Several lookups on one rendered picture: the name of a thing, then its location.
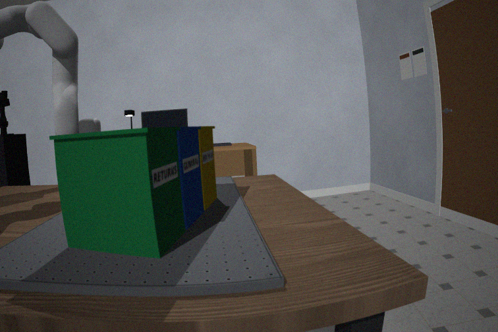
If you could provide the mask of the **yellow recycle bin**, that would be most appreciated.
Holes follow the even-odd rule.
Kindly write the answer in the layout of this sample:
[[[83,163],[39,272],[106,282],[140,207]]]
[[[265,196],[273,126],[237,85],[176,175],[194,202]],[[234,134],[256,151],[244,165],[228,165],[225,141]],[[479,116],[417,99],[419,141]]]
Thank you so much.
[[[206,210],[217,198],[213,128],[215,128],[215,126],[201,126],[201,129],[198,129],[204,210]]]

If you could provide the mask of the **blue general waste bin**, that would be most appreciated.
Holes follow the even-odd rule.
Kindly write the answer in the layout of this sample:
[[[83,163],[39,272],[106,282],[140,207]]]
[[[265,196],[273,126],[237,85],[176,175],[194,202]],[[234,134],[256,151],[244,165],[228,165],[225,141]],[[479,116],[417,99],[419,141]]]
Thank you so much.
[[[181,126],[177,131],[185,229],[188,229],[204,212],[198,129],[201,127]]]

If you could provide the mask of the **green bin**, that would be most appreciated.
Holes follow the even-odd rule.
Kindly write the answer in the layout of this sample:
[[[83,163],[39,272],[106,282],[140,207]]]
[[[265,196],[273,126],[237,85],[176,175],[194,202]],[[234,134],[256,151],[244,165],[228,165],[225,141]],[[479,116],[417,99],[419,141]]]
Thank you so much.
[[[174,130],[49,136],[69,247],[161,258],[186,232]]]

